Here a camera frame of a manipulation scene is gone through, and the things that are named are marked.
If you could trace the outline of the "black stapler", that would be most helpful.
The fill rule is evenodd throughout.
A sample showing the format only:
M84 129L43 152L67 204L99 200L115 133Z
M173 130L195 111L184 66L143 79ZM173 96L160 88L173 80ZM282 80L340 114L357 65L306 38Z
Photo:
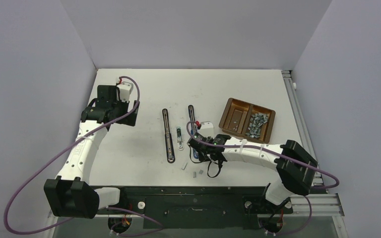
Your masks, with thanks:
M174 154L172 136L171 136L170 125L169 125L169 115L168 115L167 109L162 110L162 117L163 117L164 130L165 130L165 146L166 146L167 162L174 163L176 158Z

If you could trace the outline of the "brown wooden tray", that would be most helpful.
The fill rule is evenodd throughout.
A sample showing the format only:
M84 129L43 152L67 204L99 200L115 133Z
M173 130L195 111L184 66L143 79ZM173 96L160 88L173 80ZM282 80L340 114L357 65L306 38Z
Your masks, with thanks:
M268 123L261 132L261 139L254 139L245 135L249 125L249 119L253 113L265 113L269 115ZM229 98L221 117L219 128L232 136L244 138L256 143L269 143L276 112L259 105Z

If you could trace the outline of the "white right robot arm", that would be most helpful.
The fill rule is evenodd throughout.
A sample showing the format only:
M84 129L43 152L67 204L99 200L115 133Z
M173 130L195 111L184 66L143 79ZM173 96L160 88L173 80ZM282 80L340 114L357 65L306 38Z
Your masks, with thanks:
M187 144L200 158L216 163L220 169L224 162L244 162L278 173L278 179L267 185L260 199L266 212L275 211L293 194L309 195L318 167L316 159L294 140L259 144L225 134L204 137L196 133Z

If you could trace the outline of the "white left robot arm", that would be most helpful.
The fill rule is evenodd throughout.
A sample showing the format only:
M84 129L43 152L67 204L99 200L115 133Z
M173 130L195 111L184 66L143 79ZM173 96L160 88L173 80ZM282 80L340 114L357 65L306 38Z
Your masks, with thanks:
M48 179L44 192L52 213L57 217L95 217L100 209L110 207L115 213L127 209L128 199L118 188L92 188L89 183L91 168L99 146L107 135L110 121L135 126L138 106L129 113L129 98L133 84L99 85L97 97L92 99L80 117L76 144L55 179Z

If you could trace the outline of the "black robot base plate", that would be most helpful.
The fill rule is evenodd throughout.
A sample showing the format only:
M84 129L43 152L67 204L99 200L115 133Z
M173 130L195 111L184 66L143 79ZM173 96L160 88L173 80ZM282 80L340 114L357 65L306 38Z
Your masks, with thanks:
M268 205L264 186L192 187L125 186L111 209L98 215L122 216L130 209L160 222L166 229L257 228L257 215L272 221L272 215L294 214L293 208Z

